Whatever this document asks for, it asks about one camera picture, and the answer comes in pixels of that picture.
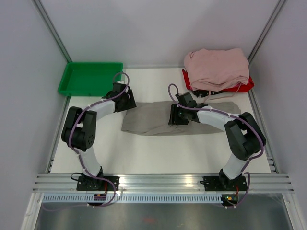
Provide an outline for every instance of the pink shirt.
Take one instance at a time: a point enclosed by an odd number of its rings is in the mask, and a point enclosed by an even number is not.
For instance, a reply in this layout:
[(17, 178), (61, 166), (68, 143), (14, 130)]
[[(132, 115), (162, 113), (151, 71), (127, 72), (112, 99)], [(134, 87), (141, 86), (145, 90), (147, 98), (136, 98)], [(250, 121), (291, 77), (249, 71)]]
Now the pink shirt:
[(184, 65), (193, 90), (221, 91), (249, 79), (248, 60), (240, 48), (189, 52)]

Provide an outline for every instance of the gray cloth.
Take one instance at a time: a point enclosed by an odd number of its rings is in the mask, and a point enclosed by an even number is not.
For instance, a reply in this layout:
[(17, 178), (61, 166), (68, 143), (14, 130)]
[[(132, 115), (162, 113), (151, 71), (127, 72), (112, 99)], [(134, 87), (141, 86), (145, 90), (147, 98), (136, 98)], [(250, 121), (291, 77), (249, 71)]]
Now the gray cloth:
[[(168, 125), (173, 102), (137, 103), (137, 107), (127, 111), (121, 131), (144, 136), (173, 136), (209, 134), (222, 132), (207, 124), (190, 121), (188, 125)], [(228, 113), (241, 113), (233, 102), (208, 103), (211, 107)]]

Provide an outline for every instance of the white table surface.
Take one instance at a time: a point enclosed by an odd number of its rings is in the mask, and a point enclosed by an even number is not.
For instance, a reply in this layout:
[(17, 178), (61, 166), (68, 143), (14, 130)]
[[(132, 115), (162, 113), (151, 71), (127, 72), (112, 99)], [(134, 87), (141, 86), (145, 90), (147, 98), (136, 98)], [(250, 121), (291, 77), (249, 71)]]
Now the white table surface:
[[(130, 87), (137, 102), (170, 101), (167, 92), (170, 83), (175, 83), (180, 93), (187, 91), (181, 69), (127, 69), (126, 73), (130, 76)], [(98, 100), (99, 97), (71, 97), (69, 107), (84, 107)], [(237, 93), (232, 98), (212, 102), (224, 101), (233, 101), (241, 112), (253, 114), (247, 93)], [(231, 155), (225, 132), (171, 137), (139, 136), (120, 130), (124, 115), (125, 112), (114, 113), (97, 122), (94, 150), (104, 173), (218, 173)], [(253, 160), (246, 171), (271, 173), (266, 154)], [(73, 172), (81, 172), (81, 166), (76, 154), (60, 140), (51, 173)]]

